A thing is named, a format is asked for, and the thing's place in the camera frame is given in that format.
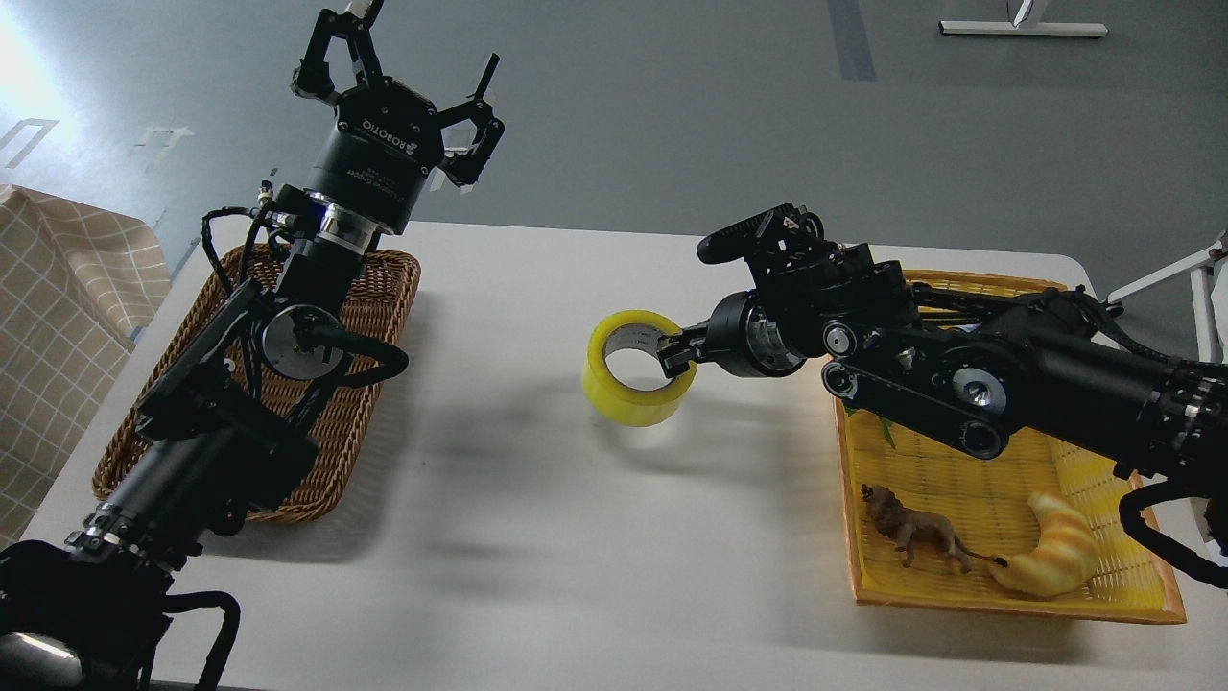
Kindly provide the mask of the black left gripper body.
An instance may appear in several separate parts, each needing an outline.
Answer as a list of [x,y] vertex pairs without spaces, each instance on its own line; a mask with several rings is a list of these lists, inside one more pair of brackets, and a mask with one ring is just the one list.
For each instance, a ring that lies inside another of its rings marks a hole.
[[443,155],[433,102],[384,79],[343,93],[305,188],[399,234]]

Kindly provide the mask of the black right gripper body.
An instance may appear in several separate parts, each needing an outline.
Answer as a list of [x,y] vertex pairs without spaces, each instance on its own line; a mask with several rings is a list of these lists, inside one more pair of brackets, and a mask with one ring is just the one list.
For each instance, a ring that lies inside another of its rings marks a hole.
[[785,345],[755,292],[728,295],[715,307],[705,331],[705,360],[744,379],[791,376],[807,362]]

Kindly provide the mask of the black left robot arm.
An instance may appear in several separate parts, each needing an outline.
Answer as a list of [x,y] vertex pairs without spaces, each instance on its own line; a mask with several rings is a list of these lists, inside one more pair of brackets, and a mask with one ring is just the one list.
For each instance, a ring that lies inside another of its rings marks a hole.
[[382,9],[321,10],[291,80],[335,122],[305,188],[264,183],[235,272],[201,250],[223,303],[136,403],[149,450],[58,547],[25,539],[2,552],[5,690],[145,690],[177,612],[217,608],[199,690],[219,689],[241,609],[228,593],[172,593],[201,534],[231,536],[276,509],[319,455],[311,430],[332,396],[399,376],[399,346],[343,328],[343,301],[379,237],[403,233],[433,171],[472,185],[503,136],[488,104],[499,56],[459,106],[386,75],[371,39]]

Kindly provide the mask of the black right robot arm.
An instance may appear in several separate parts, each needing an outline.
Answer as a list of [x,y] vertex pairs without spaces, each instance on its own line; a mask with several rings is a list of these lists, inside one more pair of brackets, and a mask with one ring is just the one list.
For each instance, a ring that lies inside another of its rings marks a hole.
[[698,244],[706,264],[742,259],[754,287],[698,326],[670,326],[656,355],[674,379],[698,363],[782,377],[826,357],[825,389],[856,410],[989,460],[1032,428],[1097,452],[1126,493],[1127,536],[1210,585],[1226,568],[1149,528],[1144,508],[1201,497],[1226,531],[1226,367],[1169,357],[1117,326],[1084,288],[1017,297],[907,281],[866,244],[825,239],[815,214],[782,204]]

